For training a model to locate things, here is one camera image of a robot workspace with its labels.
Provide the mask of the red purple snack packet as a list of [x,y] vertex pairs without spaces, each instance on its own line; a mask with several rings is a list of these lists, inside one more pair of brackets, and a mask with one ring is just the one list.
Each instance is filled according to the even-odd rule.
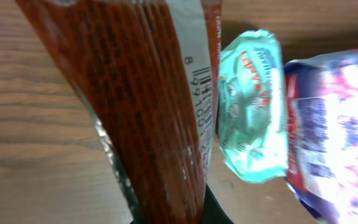
[[358,49],[292,60],[287,182],[316,218],[358,223]]

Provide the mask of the mint green snack packet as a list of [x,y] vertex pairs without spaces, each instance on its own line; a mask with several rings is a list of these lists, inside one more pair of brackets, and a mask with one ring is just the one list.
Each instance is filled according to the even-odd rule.
[[221,52],[219,68],[218,138],[228,168],[253,184],[285,176],[287,119],[279,41],[245,31]]

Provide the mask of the long orange snack bar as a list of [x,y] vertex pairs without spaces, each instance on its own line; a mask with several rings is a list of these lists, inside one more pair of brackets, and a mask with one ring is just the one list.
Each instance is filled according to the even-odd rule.
[[86,106],[136,223],[201,223],[221,2],[18,0]]

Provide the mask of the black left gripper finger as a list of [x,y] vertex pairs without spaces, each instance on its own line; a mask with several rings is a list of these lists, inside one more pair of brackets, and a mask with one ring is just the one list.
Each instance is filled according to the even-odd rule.
[[226,215],[208,185],[206,185],[204,196],[201,224],[234,224],[234,222]]

